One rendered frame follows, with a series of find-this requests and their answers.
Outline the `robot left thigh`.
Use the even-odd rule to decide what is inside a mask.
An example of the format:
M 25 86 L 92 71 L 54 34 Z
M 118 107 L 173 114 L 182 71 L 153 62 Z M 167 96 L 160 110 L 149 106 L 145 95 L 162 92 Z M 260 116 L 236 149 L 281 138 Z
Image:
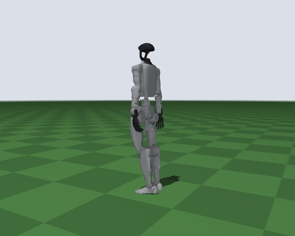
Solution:
M 144 111 L 138 111 L 138 117 L 137 118 L 138 118 L 139 124 L 144 123 L 145 122 L 145 113 L 144 113 Z M 132 138 L 133 144 L 135 146 L 135 149 L 137 150 L 139 155 L 140 155 L 140 152 L 141 152 L 142 149 L 147 149 L 147 150 L 149 150 L 149 153 L 150 153 L 149 155 L 151 155 L 151 150 L 148 147 L 143 146 L 143 131 L 142 132 L 137 132 L 134 129 L 132 120 L 133 120 L 133 117 L 131 117 L 131 121 L 130 121 L 130 131 L 131 131 L 131 138 Z M 142 128 L 141 125 L 140 125 L 140 127 Z

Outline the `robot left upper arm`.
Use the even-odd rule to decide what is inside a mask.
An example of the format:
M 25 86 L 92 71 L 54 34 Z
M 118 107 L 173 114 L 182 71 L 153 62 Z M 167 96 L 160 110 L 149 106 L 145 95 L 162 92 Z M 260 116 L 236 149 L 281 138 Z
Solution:
M 138 92 L 141 91 L 141 72 L 143 71 L 142 64 L 134 65 L 131 68 L 133 74 L 133 82 L 138 87 Z

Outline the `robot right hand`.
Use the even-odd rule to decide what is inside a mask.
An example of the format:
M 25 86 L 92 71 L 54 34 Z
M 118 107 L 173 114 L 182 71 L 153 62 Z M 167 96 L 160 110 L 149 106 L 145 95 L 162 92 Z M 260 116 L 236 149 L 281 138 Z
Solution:
M 159 126 L 160 126 L 160 129 L 161 129 L 161 127 L 162 128 L 164 127 L 164 122 L 163 122 L 164 119 L 162 117 L 162 114 L 163 114 L 163 110 L 161 109 L 161 114 L 158 114 L 159 115 L 159 120 L 156 122 L 156 127 L 158 125 L 158 128 L 157 129 L 159 129 Z

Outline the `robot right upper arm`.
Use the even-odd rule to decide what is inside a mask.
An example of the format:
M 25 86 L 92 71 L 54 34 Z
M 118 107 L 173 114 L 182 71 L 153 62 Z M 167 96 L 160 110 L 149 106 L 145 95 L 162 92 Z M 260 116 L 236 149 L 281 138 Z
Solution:
M 161 82 L 160 82 L 160 70 L 157 68 L 157 88 L 155 95 L 160 95 L 161 94 Z

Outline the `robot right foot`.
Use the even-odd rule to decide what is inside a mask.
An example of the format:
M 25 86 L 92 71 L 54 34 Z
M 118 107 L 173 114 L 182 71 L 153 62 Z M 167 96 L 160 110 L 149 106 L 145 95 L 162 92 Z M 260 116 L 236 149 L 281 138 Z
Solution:
M 158 182 L 157 182 L 158 183 Z M 158 190 L 163 190 L 163 186 L 161 183 L 158 184 L 154 184 L 154 182 L 152 183 L 152 186 L 156 186 Z

